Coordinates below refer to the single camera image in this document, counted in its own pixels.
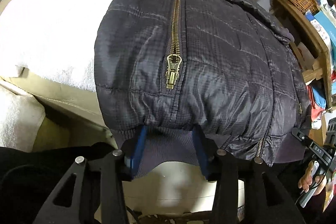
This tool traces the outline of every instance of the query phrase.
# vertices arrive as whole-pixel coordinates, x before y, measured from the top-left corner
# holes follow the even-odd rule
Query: zipper pull
[[[179,69],[182,62],[182,58],[177,54],[170,54],[167,56],[168,70],[166,72],[166,88],[173,89],[176,84],[176,80],[179,78]]]

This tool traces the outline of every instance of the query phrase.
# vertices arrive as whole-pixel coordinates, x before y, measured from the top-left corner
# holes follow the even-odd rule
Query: white blanket
[[[112,0],[12,0],[0,15],[0,75],[22,67],[95,91],[97,30]]]
[[[44,117],[33,95],[0,80],[0,146],[31,152]]]

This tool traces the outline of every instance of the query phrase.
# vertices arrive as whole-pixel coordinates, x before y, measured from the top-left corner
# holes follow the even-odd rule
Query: plaid fabric
[[[253,0],[181,0],[183,62],[169,90],[173,1],[113,0],[101,22],[96,90],[118,145],[138,125],[188,131],[198,123],[243,159],[252,159],[264,138],[262,158],[272,164],[293,126],[307,133],[311,126],[305,83],[288,47],[292,35]]]

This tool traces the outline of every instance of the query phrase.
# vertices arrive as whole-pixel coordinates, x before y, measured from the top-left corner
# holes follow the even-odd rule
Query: silver bolt
[[[226,151],[224,149],[218,149],[217,150],[217,155],[225,156],[226,155]]]
[[[262,163],[263,163],[263,159],[262,159],[262,158],[259,158],[259,157],[255,157],[255,158],[254,158],[254,162],[255,162],[256,164],[262,164]]]
[[[77,157],[77,158],[75,159],[75,163],[77,163],[77,164],[81,164],[84,160],[85,160],[85,159],[84,159],[83,156],[79,156],[79,157]]]
[[[120,156],[122,153],[123,151],[121,149],[116,149],[116,150],[113,150],[112,152],[114,156]]]

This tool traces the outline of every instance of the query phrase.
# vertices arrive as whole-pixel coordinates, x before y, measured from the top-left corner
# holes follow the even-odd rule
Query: hand
[[[308,165],[308,168],[306,169],[306,173],[304,174],[304,176],[299,180],[298,183],[298,187],[301,189],[303,189],[306,193],[309,190],[309,186],[312,184],[313,182],[313,178],[311,176],[311,172],[313,170],[314,167],[314,162],[311,161]],[[323,179],[324,175],[319,175],[315,178],[315,182],[319,183],[321,179]],[[314,193],[314,195],[318,195],[319,193],[322,192],[323,188],[326,186],[327,184],[327,178],[324,177],[323,181],[321,182],[321,184],[316,188],[316,191]]]

